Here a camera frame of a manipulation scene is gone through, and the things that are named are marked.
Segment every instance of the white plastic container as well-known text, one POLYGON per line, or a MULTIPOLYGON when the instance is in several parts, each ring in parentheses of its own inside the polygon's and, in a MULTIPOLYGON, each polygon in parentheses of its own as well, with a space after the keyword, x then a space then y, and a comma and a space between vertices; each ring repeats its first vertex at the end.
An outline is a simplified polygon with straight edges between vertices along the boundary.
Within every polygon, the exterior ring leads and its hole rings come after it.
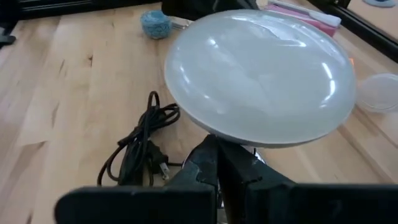
POLYGON ((363 80, 356 104, 370 112, 398 112, 398 75, 381 73, 363 80))

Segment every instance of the electrical cord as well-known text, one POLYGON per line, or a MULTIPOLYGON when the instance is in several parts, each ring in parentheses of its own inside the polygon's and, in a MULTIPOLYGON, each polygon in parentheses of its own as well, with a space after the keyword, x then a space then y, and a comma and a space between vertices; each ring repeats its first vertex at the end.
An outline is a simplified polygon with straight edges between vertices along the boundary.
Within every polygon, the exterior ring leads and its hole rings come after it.
MULTIPOLYGON (((169 158, 161 153, 160 148, 150 141, 149 137, 154 131, 176 122, 179 118, 180 108, 178 105, 172 103, 161 108, 159 95, 156 91, 152 91, 149 94, 147 111, 141 115, 134 130, 127 137, 118 141, 119 147, 106 160, 98 174, 97 185, 102 185, 105 171, 118 185, 142 185, 144 165, 147 166, 149 172, 150 186, 154 184, 154 174, 162 172, 167 175, 164 173, 167 166, 164 168, 162 165, 169 164, 169 158), (155 105, 152 105, 153 98, 155 98, 155 105), (112 163, 124 148, 126 148, 126 153, 119 176, 116 177, 111 172, 112 163)), ((170 165, 182 166, 174 163, 170 163, 170 165)))

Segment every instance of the wood grain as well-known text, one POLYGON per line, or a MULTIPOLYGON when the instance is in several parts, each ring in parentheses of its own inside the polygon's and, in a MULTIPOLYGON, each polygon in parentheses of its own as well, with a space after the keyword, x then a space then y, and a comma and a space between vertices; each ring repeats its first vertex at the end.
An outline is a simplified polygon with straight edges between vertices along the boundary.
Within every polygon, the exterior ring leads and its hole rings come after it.
MULTIPOLYGON (((304 0, 288 2, 314 9, 304 0)), ((158 8, 151 4, 18 23, 17 42, 0 51, 0 223, 53 223, 54 203, 71 189, 95 184, 116 142, 145 110, 149 92, 158 91, 162 105, 174 102, 163 63, 178 32, 150 40, 139 23, 144 11, 158 8)), ((398 73, 396 63, 344 27, 335 40, 354 59, 358 80, 398 73)), ((395 183, 397 128, 398 114, 355 108, 325 138, 261 153, 270 166, 298 182, 395 183)), ((154 141, 171 161, 181 162, 205 135, 183 113, 155 133, 154 141)), ((104 184, 114 182, 105 177, 104 184)))

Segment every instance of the white lamp shade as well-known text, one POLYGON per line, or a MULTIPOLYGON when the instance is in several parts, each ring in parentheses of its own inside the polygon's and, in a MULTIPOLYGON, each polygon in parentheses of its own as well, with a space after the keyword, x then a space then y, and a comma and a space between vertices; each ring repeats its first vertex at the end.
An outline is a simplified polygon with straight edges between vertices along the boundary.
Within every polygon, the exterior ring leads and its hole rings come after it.
POLYGON ((196 124, 251 146, 320 138, 355 102, 344 50, 311 25, 266 11, 195 21, 171 46, 165 80, 196 124))

